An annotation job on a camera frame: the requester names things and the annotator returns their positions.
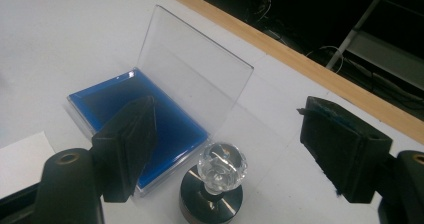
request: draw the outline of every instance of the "clear glass knob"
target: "clear glass knob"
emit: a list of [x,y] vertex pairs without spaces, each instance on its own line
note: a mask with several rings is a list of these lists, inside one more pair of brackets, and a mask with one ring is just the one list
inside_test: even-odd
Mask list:
[[214,143],[200,154],[197,170],[212,195],[237,188],[247,173],[247,162],[243,153],[231,144]]

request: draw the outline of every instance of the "glass sphere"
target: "glass sphere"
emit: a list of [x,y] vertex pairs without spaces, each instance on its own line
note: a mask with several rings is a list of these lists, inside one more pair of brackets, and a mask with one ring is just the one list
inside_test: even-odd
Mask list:
[[208,145],[200,154],[197,170],[212,195],[237,188],[247,173],[247,162],[239,149],[228,143]]

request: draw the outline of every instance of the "transparent plastic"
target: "transparent plastic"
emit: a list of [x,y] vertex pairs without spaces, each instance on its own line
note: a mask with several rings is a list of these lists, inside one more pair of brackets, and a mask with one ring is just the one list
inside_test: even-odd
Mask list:
[[126,103],[155,98],[158,144],[136,188],[137,196],[144,196],[209,143],[252,72],[252,66],[156,6],[136,67],[68,100],[82,117],[77,124],[85,123],[94,134]]
[[205,189],[218,195],[240,186],[247,173],[246,157],[232,144],[211,144],[200,154],[197,171]]

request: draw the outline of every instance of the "blue foam insert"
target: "blue foam insert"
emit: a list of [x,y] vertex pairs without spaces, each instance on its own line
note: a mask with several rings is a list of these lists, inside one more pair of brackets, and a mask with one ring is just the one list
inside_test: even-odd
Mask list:
[[69,95],[95,132],[128,102],[143,96],[155,98],[158,143],[138,180],[141,188],[201,145],[208,137],[207,132],[139,69]]

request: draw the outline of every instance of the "crystal ball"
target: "crystal ball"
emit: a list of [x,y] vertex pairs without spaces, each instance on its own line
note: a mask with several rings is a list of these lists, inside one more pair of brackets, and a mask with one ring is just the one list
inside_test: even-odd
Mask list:
[[200,154],[197,170],[205,189],[212,195],[218,195],[242,183],[247,173],[247,162],[236,146],[214,143]]

